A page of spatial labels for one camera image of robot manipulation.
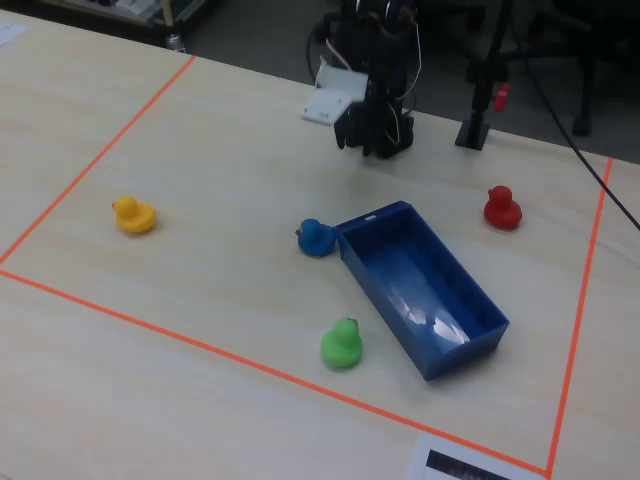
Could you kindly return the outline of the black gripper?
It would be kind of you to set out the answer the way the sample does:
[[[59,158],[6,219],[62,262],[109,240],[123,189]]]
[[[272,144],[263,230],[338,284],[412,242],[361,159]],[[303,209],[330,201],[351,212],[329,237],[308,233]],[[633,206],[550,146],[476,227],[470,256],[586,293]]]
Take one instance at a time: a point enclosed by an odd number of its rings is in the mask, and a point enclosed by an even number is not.
[[[334,124],[336,143],[340,149],[361,146],[358,120],[362,117],[362,153],[365,157],[382,158],[384,130],[384,114],[382,106],[390,104],[400,111],[404,100],[403,69],[371,69],[368,72],[368,83],[365,98],[361,103],[352,103]]]

